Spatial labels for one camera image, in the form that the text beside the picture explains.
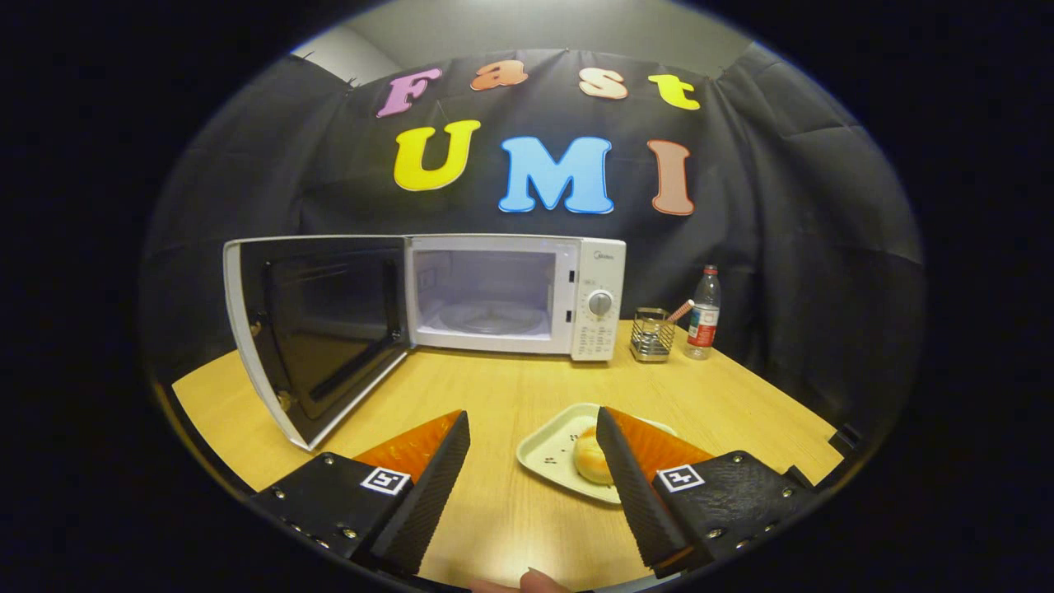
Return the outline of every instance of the microwave dial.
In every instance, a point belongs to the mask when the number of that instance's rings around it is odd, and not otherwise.
[[[607,290],[593,290],[589,293],[589,313],[597,317],[603,317],[604,314],[611,311],[613,302],[611,293]]]

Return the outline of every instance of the table surface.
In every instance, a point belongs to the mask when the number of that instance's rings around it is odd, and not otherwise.
[[[621,507],[563,489],[516,461],[520,442],[569,406],[609,406],[667,424],[714,455],[749,452],[780,473],[797,466],[813,483],[842,459],[827,443],[835,429],[789,396],[717,351],[705,361],[684,357],[683,330],[667,362],[637,362],[631,325],[620,322],[607,363],[419,349],[314,454],[281,434],[236,352],[173,388],[209,446],[257,491],[312,455],[353,457],[466,410],[472,446],[418,575],[462,587],[472,577],[516,585],[532,567],[581,591],[651,573]]]

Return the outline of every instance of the bread roll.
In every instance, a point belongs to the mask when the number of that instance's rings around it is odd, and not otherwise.
[[[574,469],[579,474],[598,485],[613,485],[611,471],[607,469],[607,459],[604,458],[604,451],[597,442],[597,427],[590,427],[574,441]]]

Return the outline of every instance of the straw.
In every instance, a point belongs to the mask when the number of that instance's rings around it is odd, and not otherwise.
[[[669,319],[667,321],[669,321],[670,323],[677,323],[677,320],[679,320],[682,317],[684,317],[684,314],[690,312],[691,308],[695,308],[695,307],[696,307],[696,302],[692,301],[691,299],[688,299],[687,301],[684,302],[683,305],[681,305],[680,308],[678,308],[676,312],[674,312],[672,314],[669,315]]]

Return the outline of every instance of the letter m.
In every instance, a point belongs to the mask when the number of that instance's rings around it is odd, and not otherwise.
[[[497,202],[504,212],[534,209],[528,182],[534,183],[542,203],[552,210],[567,183],[572,181],[571,195],[564,200],[564,207],[582,214],[607,214],[614,210],[604,182],[604,156],[611,150],[611,142],[604,138],[575,138],[560,162],[553,161],[542,141],[533,136],[509,138],[502,142],[502,147],[509,153],[508,193]]]

